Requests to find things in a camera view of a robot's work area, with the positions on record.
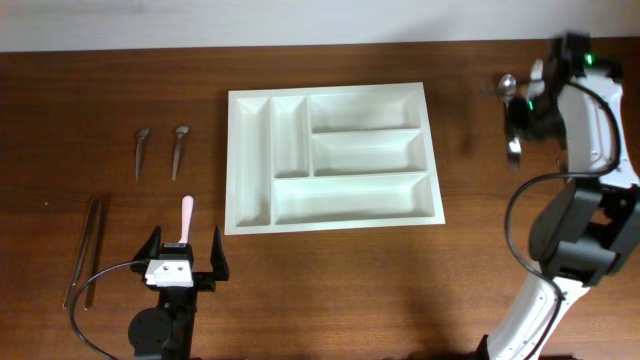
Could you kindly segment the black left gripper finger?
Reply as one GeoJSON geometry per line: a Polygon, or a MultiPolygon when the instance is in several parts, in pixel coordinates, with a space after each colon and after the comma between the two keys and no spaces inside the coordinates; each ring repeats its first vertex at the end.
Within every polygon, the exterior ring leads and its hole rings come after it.
{"type": "Polygon", "coordinates": [[[229,280],[230,271],[222,246],[222,234],[218,226],[216,226],[214,230],[210,254],[210,264],[212,267],[213,277],[216,281],[229,280]]]}
{"type": "Polygon", "coordinates": [[[134,261],[150,261],[158,257],[161,245],[161,227],[157,225],[133,257],[134,261]]]}

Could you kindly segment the large metal spoon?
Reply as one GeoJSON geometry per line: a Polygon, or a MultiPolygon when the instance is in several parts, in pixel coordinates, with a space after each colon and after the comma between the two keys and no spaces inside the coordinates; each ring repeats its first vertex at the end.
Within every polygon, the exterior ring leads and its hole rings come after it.
{"type": "Polygon", "coordinates": [[[512,74],[503,75],[497,85],[496,95],[503,103],[505,120],[509,119],[509,106],[517,94],[517,81],[512,74]]]}

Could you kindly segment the metal fork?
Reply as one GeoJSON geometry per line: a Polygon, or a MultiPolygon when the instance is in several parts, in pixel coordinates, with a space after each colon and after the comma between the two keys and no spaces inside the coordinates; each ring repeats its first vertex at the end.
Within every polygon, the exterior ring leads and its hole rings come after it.
{"type": "Polygon", "coordinates": [[[559,173],[567,173],[568,172],[568,165],[567,165],[567,162],[564,159],[557,158],[556,159],[556,165],[557,165],[559,173]]]}
{"type": "Polygon", "coordinates": [[[514,136],[506,142],[506,158],[511,172],[520,172],[521,156],[522,146],[520,139],[517,136],[514,136]]]}

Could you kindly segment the metal chopstick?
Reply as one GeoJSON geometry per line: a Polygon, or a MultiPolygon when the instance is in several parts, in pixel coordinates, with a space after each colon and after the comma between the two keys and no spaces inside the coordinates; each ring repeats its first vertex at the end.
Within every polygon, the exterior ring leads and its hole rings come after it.
{"type": "MultiPolygon", "coordinates": [[[[98,272],[100,242],[102,237],[102,223],[103,223],[103,199],[99,197],[97,198],[97,208],[96,208],[95,219],[94,219],[94,227],[92,230],[91,253],[90,253],[90,262],[89,262],[90,278],[95,276],[98,272]]],[[[89,310],[92,307],[94,303],[94,293],[95,293],[95,285],[91,283],[86,288],[86,295],[85,295],[84,306],[83,306],[85,310],[89,310]]]]}
{"type": "Polygon", "coordinates": [[[63,300],[63,304],[62,304],[62,308],[66,309],[69,305],[69,302],[71,300],[71,297],[74,293],[74,290],[77,286],[78,280],[80,278],[81,272],[82,272],[82,267],[83,267],[83,263],[86,257],[86,253],[87,253],[87,247],[89,244],[89,240],[91,239],[91,235],[93,232],[93,226],[95,224],[95,217],[96,214],[98,212],[98,208],[100,205],[100,199],[98,197],[93,197],[91,199],[91,202],[89,204],[88,210],[87,210],[87,214],[85,217],[85,221],[83,224],[83,229],[82,229],[82,236],[80,239],[80,245],[79,245],[79,249],[78,249],[78,253],[76,256],[76,259],[74,261],[74,265],[73,265],[73,269],[72,269],[72,274],[71,274],[71,278],[70,281],[68,283],[66,292],[65,292],[65,296],[64,296],[64,300],[63,300]]]}

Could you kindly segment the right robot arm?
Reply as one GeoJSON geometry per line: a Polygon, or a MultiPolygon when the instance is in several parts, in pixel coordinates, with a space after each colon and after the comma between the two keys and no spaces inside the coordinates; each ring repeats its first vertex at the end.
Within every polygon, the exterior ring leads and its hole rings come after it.
{"type": "Polygon", "coordinates": [[[505,239],[527,277],[475,358],[539,358],[568,310],[638,247],[639,177],[626,149],[623,81],[621,63],[594,54],[589,34],[566,32],[551,39],[548,57],[534,62],[528,78],[506,74],[497,85],[508,163],[519,167],[523,141],[545,139],[558,141],[567,162],[526,181],[509,200],[505,239]],[[564,187],[533,221],[524,257],[512,233],[515,203],[549,180],[564,187]]]}

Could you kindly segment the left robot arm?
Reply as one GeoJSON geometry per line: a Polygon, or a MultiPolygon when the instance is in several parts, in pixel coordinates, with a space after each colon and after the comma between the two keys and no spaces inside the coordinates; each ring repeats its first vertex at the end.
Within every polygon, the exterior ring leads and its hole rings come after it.
{"type": "Polygon", "coordinates": [[[214,231],[208,272],[193,269],[190,244],[163,243],[160,227],[154,228],[134,260],[131,271],[140,274],[145,286],[158,293],[157,304],[140,311],[130,322],[128,339],[134,357],[189,359],[198,295],[214,292],[218,282],[229,279],[220,230],[214,231]]]}

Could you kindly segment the pink and white plastic knife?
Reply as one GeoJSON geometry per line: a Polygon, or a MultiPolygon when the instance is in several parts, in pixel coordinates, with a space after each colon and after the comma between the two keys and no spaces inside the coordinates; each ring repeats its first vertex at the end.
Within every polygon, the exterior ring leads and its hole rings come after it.
{"type": "Polygon", "coordinates": [[[191,195],[184,196],[181,201],[181,233],[180,244],[187,244],[189,242],[189,231],[192,221],[192,214],[194,209],[194,198],[191,195]]]}

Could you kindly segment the small metal spoon left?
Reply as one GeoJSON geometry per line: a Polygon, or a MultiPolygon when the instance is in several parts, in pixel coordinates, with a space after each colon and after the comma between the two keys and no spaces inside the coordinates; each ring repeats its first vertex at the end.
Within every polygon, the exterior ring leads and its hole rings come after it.
{"type": "Polygon", "coordinates": [[[143,128],[136,134],[136,151],[135,151],[135,180],[138,181],[141,176],[141,169],[144,158],[144,141],[149,136],[150,129],[143,128]]]}

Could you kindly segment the small metal spoon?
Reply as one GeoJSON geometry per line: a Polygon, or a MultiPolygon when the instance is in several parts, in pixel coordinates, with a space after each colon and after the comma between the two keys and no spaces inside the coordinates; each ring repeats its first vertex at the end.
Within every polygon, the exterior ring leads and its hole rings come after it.
{"type": "Polygon", "coordinates": [[[143,128],[136,134],[136,151],[135,151],[135,180],[138,181],[141,176],[141,169],[144,158],[144,141],[149,136],[150,129],[143,128]]]}
{"type": "Polygon", "coordinates": [[[175,147],[174,147],[174,153],[173,153],[172,174],[171,174],[171,179],[173,181],[175,181],[177,178],[184,139],[188,134],[189,130],[190,130],[190,127],[187,125],[179,126],[175,130],[175,147]]]}

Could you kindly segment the small metal spoon right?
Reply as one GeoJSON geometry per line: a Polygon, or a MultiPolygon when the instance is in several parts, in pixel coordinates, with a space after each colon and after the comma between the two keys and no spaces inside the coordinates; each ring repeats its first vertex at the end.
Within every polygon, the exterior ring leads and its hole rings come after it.
{"type": "Polygon", "coordinates": [[[173,181],[175,181],[177,178],[184,139],[188,134],[189,130],[190,130],[190,127],[187,125],[179,126],[175,130],[175,147],[174,147],[174,153],[173,153],[172,174],[171,174],[171,179],[173,181]]]}

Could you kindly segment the white plastic cutlery tray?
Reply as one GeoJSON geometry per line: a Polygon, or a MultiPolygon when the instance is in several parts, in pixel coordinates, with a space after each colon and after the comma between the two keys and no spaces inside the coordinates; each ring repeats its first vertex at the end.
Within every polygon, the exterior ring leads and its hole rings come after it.
{"type": "Polygon", "coordinates": [[[226,234],[444,221],[422,83],[229,92],[226,234]]]}

